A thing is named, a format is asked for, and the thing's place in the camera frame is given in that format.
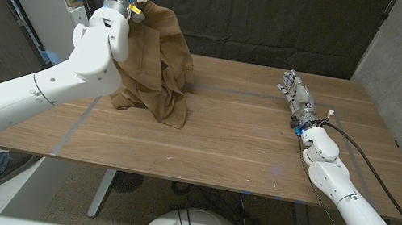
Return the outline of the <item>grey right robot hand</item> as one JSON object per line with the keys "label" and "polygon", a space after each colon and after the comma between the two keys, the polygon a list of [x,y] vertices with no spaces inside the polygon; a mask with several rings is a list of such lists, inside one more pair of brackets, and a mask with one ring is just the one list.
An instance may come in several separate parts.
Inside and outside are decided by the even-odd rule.
{"label": "grey right robot hand", "polygon": [[294,124],[302,129],[316,125],[315,102],[308,88],[302,82],[295,70],[286,71],[283,74],[283,82],[278,84],[278,89],[289,103]]}

